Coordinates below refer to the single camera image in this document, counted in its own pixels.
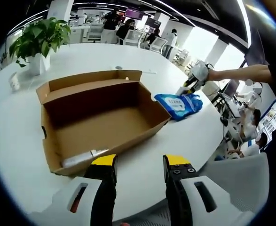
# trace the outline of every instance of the green leaves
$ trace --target green leaves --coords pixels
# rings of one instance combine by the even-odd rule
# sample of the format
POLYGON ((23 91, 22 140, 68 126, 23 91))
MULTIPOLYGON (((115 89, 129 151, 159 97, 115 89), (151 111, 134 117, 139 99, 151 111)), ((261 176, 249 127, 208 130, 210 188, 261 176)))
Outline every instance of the green leaves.
POLYGON ((50 48, 56 52, 62 44, 69 43, 70 27, 64 20, 57 20, 52 17, 47 20, 40 20, 29 24, 20 36, 10 47, 9 54, 12 57, 24 59, 34 57, 41 53, 44 57, 49 54, 50 48))

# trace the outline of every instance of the potted plant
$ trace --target potted plant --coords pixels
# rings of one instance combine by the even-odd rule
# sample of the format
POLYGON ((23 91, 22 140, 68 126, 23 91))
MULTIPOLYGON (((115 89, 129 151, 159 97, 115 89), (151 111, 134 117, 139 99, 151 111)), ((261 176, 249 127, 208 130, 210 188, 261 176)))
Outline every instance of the potted plant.
POLYGON ((16 55, 21 67, 25 64, 20 58, 29 63, 29 69, 33 76, 44 73, 50 68, 50 49, 54 52, 62 44, 69 43, 70 27, 64 20, 50 19, 40 20, 27 26, 23 34, 9 47, 9 54, 16 55))

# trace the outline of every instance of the round white table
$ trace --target round white table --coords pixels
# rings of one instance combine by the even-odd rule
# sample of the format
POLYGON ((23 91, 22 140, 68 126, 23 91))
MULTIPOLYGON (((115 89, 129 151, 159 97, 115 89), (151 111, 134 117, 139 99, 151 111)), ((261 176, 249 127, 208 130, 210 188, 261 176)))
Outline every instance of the round white table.
MULTIPOLYGON (((46 74, 25 78, 12 92, 8 79, 23 69, 13 63, 0 71, 0 177, 25 213, 42 211, 71 178, 50 173, 42 147, 40 103, 35 89, 46 81, 78 73, 123 69, 143 71, 141 82, 152 95, 174 94, 187 76, 158 53, 131 46, 82 43, 61 46, 46 74)), ((137 214, 165 198, 163 155, 182 155, 199 170, 223 138, 220 114, 209 99, 200 112, 171 121, 154 137, 118 159, 114 221, 137 214)))

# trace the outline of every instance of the cardboard box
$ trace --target cardboard box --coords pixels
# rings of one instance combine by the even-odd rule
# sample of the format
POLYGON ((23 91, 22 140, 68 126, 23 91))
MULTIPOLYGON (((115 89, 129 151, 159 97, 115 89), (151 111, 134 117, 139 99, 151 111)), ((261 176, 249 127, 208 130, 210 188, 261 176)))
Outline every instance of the cardboard box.
POLYGON ((69 168, 62 161, 92 150, 119 154, 155 135, 168 112, 139 82, 140 71, 104 71, 45 83, 36 92, 42 104, 43 146, 50 171, 71 175, 93 159, 69 168))

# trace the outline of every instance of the blue package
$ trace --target blue package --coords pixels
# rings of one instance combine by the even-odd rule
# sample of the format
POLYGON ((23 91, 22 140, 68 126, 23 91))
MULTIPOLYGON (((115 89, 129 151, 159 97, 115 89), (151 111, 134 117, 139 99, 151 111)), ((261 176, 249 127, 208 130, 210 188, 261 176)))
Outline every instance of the blue package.
POLYGON ((174 120, 180 121, 188 115, 197 113, 203 107, 199 95, 157 94, 155 99, 168 111, 174 120))

